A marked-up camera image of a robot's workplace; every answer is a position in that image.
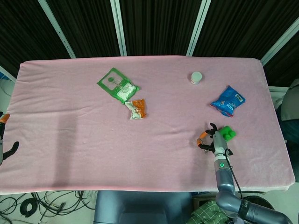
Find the blue snack bag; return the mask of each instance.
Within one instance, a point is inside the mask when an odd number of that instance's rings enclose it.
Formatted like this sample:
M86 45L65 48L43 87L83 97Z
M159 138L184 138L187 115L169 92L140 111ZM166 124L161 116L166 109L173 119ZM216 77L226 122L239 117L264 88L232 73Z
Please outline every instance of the blue snack bag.
M229 85L218 100L212 102L210 106L215 107L225 116L233 117L234 109L244 102L245 98Z

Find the dark fabric backdrop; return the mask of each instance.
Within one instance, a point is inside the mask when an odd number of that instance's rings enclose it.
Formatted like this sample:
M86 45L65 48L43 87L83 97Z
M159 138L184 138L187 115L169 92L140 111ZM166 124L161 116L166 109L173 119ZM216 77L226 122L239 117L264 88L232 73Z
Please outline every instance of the dark fabric backdrop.
M268 84L289 87L299 78L299 33L264 66Z
M186 55L200 0L120 0L128 56Z
M76 57L120 56L110 0L47 0Z
M0 0L0 65L17 77L28 60L69 58L37 0Z
M212 0L193 56L261 59L298 17L298 0Z

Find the table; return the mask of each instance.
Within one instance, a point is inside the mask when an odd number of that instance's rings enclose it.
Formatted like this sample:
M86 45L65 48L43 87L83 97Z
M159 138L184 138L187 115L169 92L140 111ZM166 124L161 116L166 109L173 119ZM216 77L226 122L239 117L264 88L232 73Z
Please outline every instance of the table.
M115 67L141 87L148 116L130 111L97 82ZM194 71L203 79L189 81ZM246 102L233 118L209 104L231 85ZM8 112L0 192L44 190L216 191L214 155L196 146L213 122L228 143L242 190L294 183L261 63L252 58L138 56L21 64Z

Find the green packet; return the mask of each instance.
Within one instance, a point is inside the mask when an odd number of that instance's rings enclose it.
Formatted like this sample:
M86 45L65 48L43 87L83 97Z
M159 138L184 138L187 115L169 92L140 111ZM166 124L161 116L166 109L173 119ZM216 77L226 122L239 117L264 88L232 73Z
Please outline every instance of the green packet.
M116 68L112 68L98 85L123 104L139 90L139 86L133 85L131 80Z

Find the white frame bar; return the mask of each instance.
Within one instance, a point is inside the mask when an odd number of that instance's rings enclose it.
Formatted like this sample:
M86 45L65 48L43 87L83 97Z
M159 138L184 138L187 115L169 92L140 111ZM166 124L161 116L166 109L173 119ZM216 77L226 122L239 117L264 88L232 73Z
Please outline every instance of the white frame bar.
M123 25L122 25L122 18L121 18L121 6L119 0L110 0L114 25L118 40L118 45L120 48L121 56L127 56L127 48L126 48L126 41L125 35L123 32Z
M67 52L69 53L71 58L76 58L75 53L73 51L73 49L71 48L69 42L67 41L64 33L62 32L54 14L52 13L48 3L46 0L38 0L38 3L41 5L41 7L43 8L43 11L45 12L45 14L47 15L49 21L51 22L53 28L55 29L56 33L58 34L59 38L61 39L65 49L67 50Z
M17 79L15 77L13 77L8 71L6 71L1 65L0 65L0 72L3 73L6 77L8 77L14 83L16 82Z
M197 19L196 19L195 24L194 24L194 29L193 29L193 32L192 32L192 36L191 36L191 39L190 39L190 43L189 43L189 47L188 47L186 56L192 56L193 55L193 52L194 52L195 46L197 44L202 26L203 26L204 21L206 19L206 14L209 10L210 4L211 4L211 0L202 0L201 1L199 11L198 11L198 14L197 14Z
M299 30L299 18L285 31L284 34L276 41L276 43L268 50L268 52L262 57L262 65L266 65L277 52L298 32Z

